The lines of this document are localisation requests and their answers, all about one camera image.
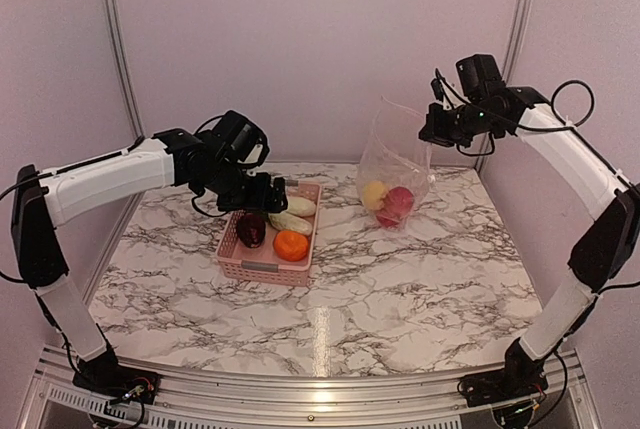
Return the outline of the yellow pepper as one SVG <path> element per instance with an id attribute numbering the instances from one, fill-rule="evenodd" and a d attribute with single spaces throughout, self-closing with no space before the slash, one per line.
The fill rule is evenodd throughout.
<path id="1" fill-rule="evenodd" d="M 381 210 L 388 192 L 388 186 L 382 181 L 374 180 L 367 183 L 361 191 L 363 206 L 373 212 Z"/>

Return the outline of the red pepper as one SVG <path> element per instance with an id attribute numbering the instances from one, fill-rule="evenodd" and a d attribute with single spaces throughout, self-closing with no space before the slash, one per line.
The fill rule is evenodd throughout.
<path id="1" fill-rule="evenodd" d="M 389 190 L 384 200 L 384 209 L 399 217 L 408 215 L 415 203 L 414 194 L 406 187 L 396 186 Z"/>
<path id="2" fill-rule="evenodd" d="M 405 215 L 389 211 L 386 208 L 375 212 L 375 219 L 385 229 L 400 228 L 404 224 L 405 218 Z"/>

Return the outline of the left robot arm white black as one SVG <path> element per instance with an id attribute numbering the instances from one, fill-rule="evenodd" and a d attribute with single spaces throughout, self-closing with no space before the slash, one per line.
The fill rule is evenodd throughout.
<path id="1" fill-rule="evenodd" d="M 172 129 L 125 148 L 63 168 L 20 169 L 13 194 L 11 236 L 19 278 L 36 295 L 45 314 L 89 362 L 86 375 L 106 394 L 125 387 L 126 372 L 105 356 L 106 337 L 98 328 L 69 277 L 69 267 L 56 230 L 79 215 L 113 201 L 150 190 L 188 186 L 196 196 L 210 191 L 219 211 L 279 213 L 287 206 L 283 178 L 257 172 L 244 160 L 262 147 L 258 164 L 268 153 L 266 137 L 243 126 L 236 134 L 213 130 L 196 135 Z"/>

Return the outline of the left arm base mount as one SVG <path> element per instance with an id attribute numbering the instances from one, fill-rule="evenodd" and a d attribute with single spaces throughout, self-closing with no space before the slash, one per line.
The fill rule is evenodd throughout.
<path id="1" fill-rule="evenodd" d="M 111 398 L 113 404 L 136 401 L 145 405 L 154 402 L 160 376 L 156 372 L 123 366 L 114 349 L 109 346 L 98 357 L 73 363 L 73 384 Z"/>

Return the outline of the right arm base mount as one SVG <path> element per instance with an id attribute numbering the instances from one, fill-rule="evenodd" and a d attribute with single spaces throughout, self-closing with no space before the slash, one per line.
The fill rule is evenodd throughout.
<path id="1" fill-rule="evenodd" d="M 516 341 L 506 350 L 503 367 L 463 376 L 457 391 L 468 407 L 505 402 L 546 390 L 543 372 L 544 360 L 531 359 Z"/>

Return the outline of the red pepper front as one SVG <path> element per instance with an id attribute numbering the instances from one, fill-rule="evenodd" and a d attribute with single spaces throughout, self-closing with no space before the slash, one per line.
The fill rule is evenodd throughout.
<path id="1" fill-rule="evenodd" d="M 404 224 L 405 218 L 405 215 L 389 211 L 386 208 L 375 212 L 375 219 L 385 229 L 400 228 Z"/>

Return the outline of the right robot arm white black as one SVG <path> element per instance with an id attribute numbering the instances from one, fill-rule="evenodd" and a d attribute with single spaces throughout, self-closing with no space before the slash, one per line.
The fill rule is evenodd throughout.
<path id="1" fill-rule="evenodd" d="M 593 223 L 573 247 L 569 274 L 543 312 L 507 350 L 495 387 L 515 397 L 534 380 L 534 369 L 584 321 L 634 251 L 639 234 L 639 189 L 562 120 L 551 102 L 530 87 L 497 87 L 461 97 L 434 79 L 421 140 L 442 147 L 469 147 L 477 135 L 514 135 L 540 154 L 567 182 Z"/>

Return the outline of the clear zip top bag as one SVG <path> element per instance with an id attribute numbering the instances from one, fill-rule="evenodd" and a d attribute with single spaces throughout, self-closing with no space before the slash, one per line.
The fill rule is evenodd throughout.
<path id="1" fill-rule="evenodd" d="M 360 201 L 363 187 L 374 180 L 384 182 L 389 190 L 396 186 L 406 187 L 415 196 L 414 206 L 406 215 L 404 224 L 390 230 L 399 230 L 406 225 L 433 183 L 430 169 L 432 146 L 418 138 L 424 124 L 423 114 L 383 97 L 370 125 L 356 174 Z M 376 211 L 364 209 L 377 222 Z"/>

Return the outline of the dark purple pepper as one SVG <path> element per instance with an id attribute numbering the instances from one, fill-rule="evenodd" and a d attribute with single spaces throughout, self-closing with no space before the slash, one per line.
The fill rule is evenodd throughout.
<path id="1" fill-rule="evenodd" d="M 236 223 L 236 234 L 245 247 L 258 248 L 266 238 L 266 222 L 258 214 L 245 213 Z"/>

